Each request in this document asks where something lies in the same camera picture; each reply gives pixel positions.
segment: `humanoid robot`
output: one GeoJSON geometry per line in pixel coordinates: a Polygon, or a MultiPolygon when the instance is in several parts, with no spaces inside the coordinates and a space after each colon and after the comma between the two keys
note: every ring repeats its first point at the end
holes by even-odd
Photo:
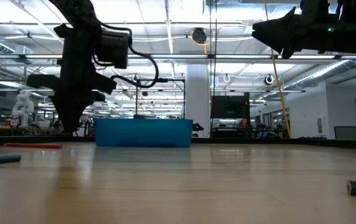
{"type": "Polygon", "coordinates": [[[31,91],[21,90],[16,96],[16,104],[12,109],[12,118],[20,117],[20,127],[29,125],[29,113],[34,112],[34,103],[30,101],[31,91]]]}

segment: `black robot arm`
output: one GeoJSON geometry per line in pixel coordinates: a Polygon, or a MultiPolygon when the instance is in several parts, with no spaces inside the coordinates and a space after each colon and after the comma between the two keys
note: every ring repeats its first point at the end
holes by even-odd
{"type": "Polygon", "coordinates": [[[327,0],[303,0],[301,15],[293,8],[280,19],[254,24],[253,37],[283,58],[302,49],[356,54],[356,0],[338,3],[336,13],[329,14],[327,0]]]}
{"type": "Polygon", "coordinates": [[[101,26],[89,0],[49,0],[73,27],[101,26]]]}
{"type": "Polygon", "coordinates": [[[94,101],[104,101],[100,92],[110,94],[116,89],[115,78],[120,78],[141,88],[156,84],[159,70],[148,54],[133,49],[131,29],[111,27],[96,18],[93,4],[89,0],[50,0],[66,17],[73,28],[62,24],[54,31],[64,38],[60,76],[30,75],[27,84],[34,88],[47,87],[55,91],[50,96],[59,114],[64,130],[69,134],[77,130],[84,109],[94,101]],[[111,30],[102,30],[105,26],[111,30]],[[102,67],[127,68],[128,49],[133,54],[148,58],[155,67],[155,78],[150,85],[128,80],[119,75],[110,78],[96,72],[96,63],[102,67]]]}

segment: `fluorescent light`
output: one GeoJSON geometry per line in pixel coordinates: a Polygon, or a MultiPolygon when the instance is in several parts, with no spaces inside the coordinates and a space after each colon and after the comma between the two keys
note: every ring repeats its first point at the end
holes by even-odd
{"type": "Polygon", "coordinates": [[[216,55],[216,59],[272,59],[271,55],[216,55]]]}
{"type": "Polygon", "coordinates": [[[266,93],[268,92],[267,90],[234,90],[234,89],[227,89],[227,90],[215,90],[216,92],[236,92],[236,93],[241,93],[241,92],[248,92],[248,93],[266,93]]]}
{"type": "MultiPolygon", "coordinates": [[[[279,93],[279,90],[271,90],[271,93],[279,93]]],[[[282,93],[305,93],[305,90],[282,90],[282,93]]]]}
{"type": "Polygon", "coordinates": [[[46,37],[46,36],[40,36],[40,35],[32,35],[31,37],[38,38],[38,39],[44,39],[44,40],[57,40],[54,37],[46,37]]]}
{"type": "MultiPolygon", "coordinates": [[[[122,89],[117,89],[117,90],[113,90],[114,92],[132,92],[132,93],[135,93],[136,92],[136,90],[122,90],[122,89]]],[[[141,89],[141,90],[138,90],[138,92],[144,92],[144,91],[146,91],[146,92],[152,92],[152,91],[168,91],[168,92],[182,92],[182,90],[180,90],[180,89],[163,89],[163,88],[161,88],[161,89],[151,89],[151,88],[149,88],[149,89],[141,89]]]]}
{"type": "Polygon", "coordinates": [[[34,96],[38,96],[38,97],[45,97],[45,96],[40,95],[40,94],[38,94],[38,93],[31,93],[31,94],[34,95],[34,96]]]}
{"type": "Polygon", "coordinates": [[[51,107],[54,107],[53,105],[47,104],[47,103],[39,103],[38,106],[51,106],[51,107]]]}
{"type": "Polygon", "coordinates": [[[356,60],[356,55],[343,55],[341,59],[349,59],[349,60],[356,60]]]}
{"type": "Polygon", "coordinates": [[[4,85],[4,86],[14,87],[14,88],[22,87],[22,85],[14,83],[14,82],[0,82],[0,84],[4,85]]]}
{"type": "Polygon", "coordinates": [[[17,90],[17,89],[1,89],[0,88],[0,91],[19,91],[19,90],[17,90]]]}
{"type": "Polygon", "coordinates": [[[180,99],[180,100],[178,100],[178,99],[138,99],[138,102],[144,102],[144,101],[183,102],[184,100],[182,100],[182,99],[180,99]]]}
{"type": "Polygon", "coordinates": [[[235,119],[221,119],[220,122],[236,122],[235,119]]]}
{"type": "Polygon", "coordinates": [[[157,114],[169,114],[169,115],[180,115],[181,112],[165,112],[165,113],[157,113],[157,114]]]}
{"type": "Polygon", "coordinates": [[[334,59],[335,55],[293,55],[290,59],[334,59]]]}
{"type": "Polygon", "coordinates": [[[181,54],[152,54],[153,59],[207,59],[208,55],[204,54],[192,54],[192,55],[181,55],[181,54]]]}
{"type": "Polygon", "coordinates": [[[26,35],[19,35],[19,36],[12,36],[12,37],[4,37],[4,39],[6,40],[13,40],[13,39],[22,39],[22,38],[26,38],[26,35]]]}
{"type": "Polygon", "coordinates": [[[62,55],[24,55],[26,58],[33,59],[62,59],[62,55]]]}

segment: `pillar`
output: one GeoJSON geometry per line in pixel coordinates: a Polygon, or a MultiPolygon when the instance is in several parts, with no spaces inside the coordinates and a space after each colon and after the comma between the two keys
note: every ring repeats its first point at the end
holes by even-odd
{"type": "MultiPolygon", "coordinates": [[[[192,119],[204,128],[204,137],[210,132],[210,79],[207,65],[187,65],[186,119],[192,119]]],[[[197,132],[203,138],[203,132],[197,132]]]]}

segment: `blue container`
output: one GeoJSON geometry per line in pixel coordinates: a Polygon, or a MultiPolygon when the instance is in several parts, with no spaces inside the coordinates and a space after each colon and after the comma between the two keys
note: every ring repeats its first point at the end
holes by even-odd
{"type": "Polygon", "coordinates": [[[97,146],[190,147],[193,121],[189,119],[94,120],[97,146]]]}

